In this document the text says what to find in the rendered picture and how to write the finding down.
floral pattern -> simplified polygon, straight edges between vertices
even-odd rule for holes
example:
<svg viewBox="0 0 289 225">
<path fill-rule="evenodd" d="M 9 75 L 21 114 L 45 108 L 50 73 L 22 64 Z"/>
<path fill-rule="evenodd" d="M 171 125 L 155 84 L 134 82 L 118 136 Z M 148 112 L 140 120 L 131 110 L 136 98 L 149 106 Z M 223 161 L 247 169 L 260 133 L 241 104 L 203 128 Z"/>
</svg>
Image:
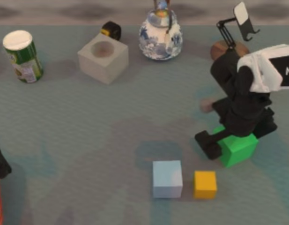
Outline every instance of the floral pattern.
<svg viewBox="0 0 289 225">
<path fill-rule="evenodd" d="M 149 35 L 147 23 L 148 21 L 145 21 L 142 24 L 139 32 L 139 48 L 146 57 L 153 60 L 169 60 L 180 54 L 183 44 L 180 28 L 170 35 L 171 40 L 166 45 L 158 36 Z"/>
</svg>

round hole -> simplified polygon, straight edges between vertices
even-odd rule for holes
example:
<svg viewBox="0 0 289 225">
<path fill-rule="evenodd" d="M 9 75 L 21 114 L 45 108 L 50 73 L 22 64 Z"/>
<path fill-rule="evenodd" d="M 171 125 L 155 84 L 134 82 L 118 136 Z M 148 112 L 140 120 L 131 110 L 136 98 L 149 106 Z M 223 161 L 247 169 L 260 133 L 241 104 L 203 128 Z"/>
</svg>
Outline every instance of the round hole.
<svg viewBox="0 0 289 225">
<path fill-rule="evenodd" d="M 108 41 L 100 41 L 92 46 L 92 53 L 95 57 L 109 57 L 114 53 L 114 46 Z"/>
</svg>

can lid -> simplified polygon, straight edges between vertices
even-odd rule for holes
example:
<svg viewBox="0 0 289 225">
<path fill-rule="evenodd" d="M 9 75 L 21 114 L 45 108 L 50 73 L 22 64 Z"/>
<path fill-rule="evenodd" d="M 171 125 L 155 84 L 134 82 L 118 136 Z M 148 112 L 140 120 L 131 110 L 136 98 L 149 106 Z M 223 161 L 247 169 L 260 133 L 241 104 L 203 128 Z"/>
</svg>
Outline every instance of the can lid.
<svg viewBox="0 0 289 225">
<path fill-rule="evenodd" d="M 25 30 L 15 30 L 3 39 L 3 46 L 11 51 L 18 51 L 28 47 L 33 40 L 32 35 Z"/>
</svg>

gray tabletop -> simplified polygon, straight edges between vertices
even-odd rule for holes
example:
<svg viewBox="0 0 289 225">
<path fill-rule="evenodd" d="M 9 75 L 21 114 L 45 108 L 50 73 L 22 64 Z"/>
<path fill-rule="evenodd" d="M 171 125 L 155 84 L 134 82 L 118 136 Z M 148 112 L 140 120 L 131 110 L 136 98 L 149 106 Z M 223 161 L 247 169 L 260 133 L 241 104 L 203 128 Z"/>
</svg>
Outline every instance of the gray tabletop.
<svg viewBox="0 0 289 225">
<path fill-rule="evenodd" d="M 45 69 L 24 84 L 0 48 L 0 145 L 14 170 L 1 181 L 4 224 L 289 225 L 289 91 L 272 95 L 278 131 L 226 169 L 193 140 L 218 126 L 215 113 L 199 110 L 202 98 L 224 96 L 209 74 L 218 30 L 183 27 L 183 52 L 158 63 L 138 50 L 138 28 L 123 27 L 130 67 L 106 86 L 77 64 L 99 27 L 0 27 L 0 41 L 30 31 Z M 247 45 L 281 43 L 289 43 L 289 26 L 261 27 Z M 172 159 L 182 161 L 182 197 L 153 200 L 152 161 Z M 195 170 L 216 170 L 216 199 L 192 198 Z"/>
</svg>

blue block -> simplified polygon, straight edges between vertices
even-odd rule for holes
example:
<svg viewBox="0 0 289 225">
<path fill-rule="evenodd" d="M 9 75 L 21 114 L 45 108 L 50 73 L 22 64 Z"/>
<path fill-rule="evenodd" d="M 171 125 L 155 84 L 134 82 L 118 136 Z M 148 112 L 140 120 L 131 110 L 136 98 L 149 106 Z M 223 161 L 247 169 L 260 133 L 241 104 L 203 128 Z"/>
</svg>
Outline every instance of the blue block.
<svg viewBox="0 0 289 225">
<path fill-rule="evenodd" d="M 182 189 L 181 161 L 153 162 L 154 198 L 180 198 Z"/>
</svg>

